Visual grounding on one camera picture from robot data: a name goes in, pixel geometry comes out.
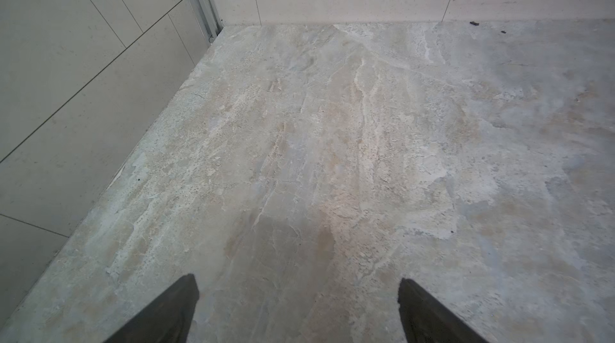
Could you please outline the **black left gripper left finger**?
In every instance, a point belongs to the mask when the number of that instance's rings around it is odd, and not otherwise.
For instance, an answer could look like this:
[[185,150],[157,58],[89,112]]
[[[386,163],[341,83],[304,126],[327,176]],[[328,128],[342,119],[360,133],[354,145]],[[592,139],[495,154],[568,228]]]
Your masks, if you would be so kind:
[[195,275],[184,275],[105,342],[186,342],[199,298]]

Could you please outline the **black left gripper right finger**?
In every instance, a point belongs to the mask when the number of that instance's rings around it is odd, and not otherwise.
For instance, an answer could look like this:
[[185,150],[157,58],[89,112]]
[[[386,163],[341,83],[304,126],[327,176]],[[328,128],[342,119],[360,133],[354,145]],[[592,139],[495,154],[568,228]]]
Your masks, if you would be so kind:
[[488,342],[412,279],[401,279],[397,302],[407,342]]

